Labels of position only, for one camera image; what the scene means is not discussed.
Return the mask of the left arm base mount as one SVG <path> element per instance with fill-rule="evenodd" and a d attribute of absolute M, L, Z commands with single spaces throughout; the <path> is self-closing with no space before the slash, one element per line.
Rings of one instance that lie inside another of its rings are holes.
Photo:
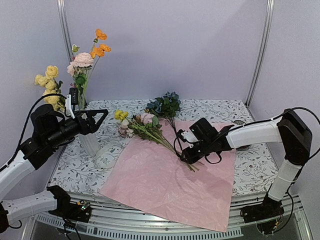
<path fill-rule="evenodd" d="M 51 192 L 53 198 L 56 200 L 56 208 L 54 210 L 48 210 L 49 214 L 67 220 L 83 223 L 89 222 L 92 213 L 89 202 L 80 200 L 77 203 L 72 203 L 70 195 L 58 185 L 49 186 L 46 190 Z"/>

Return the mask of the cream printed ribbon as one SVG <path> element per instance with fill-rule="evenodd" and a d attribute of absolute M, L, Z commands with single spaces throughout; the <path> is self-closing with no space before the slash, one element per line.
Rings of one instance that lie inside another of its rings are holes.
<path fill-rule="evenodd" d="M 124 147 L 118 143 L 108 143 L 101 148 L 94 157 L 94 166 L 96 168 L 107 169 L 113 167 Z"/>

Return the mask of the white ribbed ceramic vase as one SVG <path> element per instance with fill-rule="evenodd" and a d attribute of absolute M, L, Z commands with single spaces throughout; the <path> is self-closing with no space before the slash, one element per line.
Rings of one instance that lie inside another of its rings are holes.
<path fill-rule="evenodd" d="M 101 149 L 95 133 L 88 133 L 87 135 L 79 134 L 78 138 L 85 151 L 92 157 Z"/>

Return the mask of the pink wrapping paper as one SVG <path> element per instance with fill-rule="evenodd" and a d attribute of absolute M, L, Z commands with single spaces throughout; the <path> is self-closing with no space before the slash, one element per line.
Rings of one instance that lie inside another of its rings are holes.
<path fill-rule="evenodd" d="M 130 139 L 100 189 L 121 204 L 181 224 L 226 232 L 236 152 L 210 154 L 191 171 L 162 145 Z"/>

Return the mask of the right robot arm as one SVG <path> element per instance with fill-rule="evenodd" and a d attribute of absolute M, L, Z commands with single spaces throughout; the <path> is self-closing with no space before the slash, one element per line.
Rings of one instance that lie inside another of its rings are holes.
<path fill-rule="evenodd" d="M 295 111 L 295 108 L 288 108 L 271 119 L 238 126 L 231 124 L 221 130 L 201 118 L 188 130 L 178 131 L 177 137 L 188 143 L 180 159 L 191 165 L 212 153 L 220 157 L 222 152 L 243 146 L 281 143 L 285 151 L 284 161 L 266 194 L 267 200 L 258 208 L 262 218 L 269 218 L 278 210 L 277 202 L 282 200 L 303 166 L 312 158 L 312 132 Z"/>

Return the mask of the artificial flower bouquet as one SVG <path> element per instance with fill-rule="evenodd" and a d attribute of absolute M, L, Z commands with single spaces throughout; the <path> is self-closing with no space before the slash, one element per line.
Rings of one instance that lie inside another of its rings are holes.
<path fill-rule="evenodd" d="M 163 135 L 162 125 L 156 115 L 145 112 L 129 118 L 127 111 L 117 109 L 114 118 L 120 121 L 118 133 L 123 138 L 138 137 L 141 140 L 152 141 L 181 157 L 181 153 Z"/>

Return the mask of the pink peony flower stem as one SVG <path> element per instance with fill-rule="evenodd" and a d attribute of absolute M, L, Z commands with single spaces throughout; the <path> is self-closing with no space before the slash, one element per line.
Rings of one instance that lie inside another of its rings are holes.
<path fill-rule="evenodd" d="M 79 50 L 79 46 L 71 46 L 72 59 L 67 66 L 67 73 L 73 78 L 73 86 L 78 89 L 78 108 L 84 110 L 87 106 L 86 92 L 95 63 L 95 54 Z"/>

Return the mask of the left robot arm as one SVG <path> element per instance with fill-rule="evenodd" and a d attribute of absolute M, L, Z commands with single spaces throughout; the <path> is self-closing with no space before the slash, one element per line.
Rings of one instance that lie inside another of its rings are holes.
<path fill-rule="evenodd" d="M 87 223 L 91 208 L 72 203 L 70 195 L 58 185 L 27 197 L 5 200 L 4 197 L 23 178 L 38 170 L 56 152 L 77 135 L 95 133 L 107 115 L 107 109 L 79 110 L 74 117 L 65 116 L 50 104 L 39 106 L 31 113 L 33 134 L 17 147 L 17 153 L 0 169 L 0 231 L 38 213 Z"/>

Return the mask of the orange poppy flower stem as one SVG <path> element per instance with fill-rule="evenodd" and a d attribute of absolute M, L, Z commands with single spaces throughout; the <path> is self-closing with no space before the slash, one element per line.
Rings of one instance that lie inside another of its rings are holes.
<path fill-rule="evenodd" d="M 91 79 L 91 76 L 93 74 L 94 69 L 96 68 L 96 65 L 98 63 L 98 61 L 105 56 L 105 53 L 110 52 L 112 49 L 104 44 L 101 43 L 101 41 L 106 41 L 108 38 L 107 34 L 104 33 L 101 29 L 97 28 L 95 30 L 95 38 L 93 39 L 93 45 L 92 48 L 90 50 L 90 56 L 93 59 L 93 63 L 87 68 L 87 71 L 85 73 L 86 76 L 86 81 L 84 83 L 83 86 L 83 103 L 82 103 L 82 107 L 85 108 L 87 106 L 87 98 L 86 98 L 86 93 L 87 93 L 87 89 L 89 86 L 89 82 Z"/>

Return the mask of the pale yellow rose stem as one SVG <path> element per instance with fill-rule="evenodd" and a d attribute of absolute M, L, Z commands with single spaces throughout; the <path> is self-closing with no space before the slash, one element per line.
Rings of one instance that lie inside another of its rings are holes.
<path fill-rule="evenodd" d="M 55 65 L 49 65 L 44 75 L 37 74 L 34 78 L 34 84 L 44 88 L 43 96 L 49 94 L 62 94 L 62 81 L 57 81 L 59 69 Z M 62 96 L 52 95 L 44 98 L 46 104 L 51 104 L 53 109 L 58 112 L 65 111 L 65 99 Z"/>

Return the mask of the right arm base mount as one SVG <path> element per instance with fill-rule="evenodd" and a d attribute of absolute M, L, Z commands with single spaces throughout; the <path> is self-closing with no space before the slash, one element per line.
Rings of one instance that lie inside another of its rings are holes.
<path fill-rule="evenodd" d="M 269 197 L 268 194 L 263 198 L 262 203 L 256 205 L 247 205 L 240 210 L 240 216 L 245 223 L 261 221 L 285 213 L 282 201 L 276 201 Z"/>

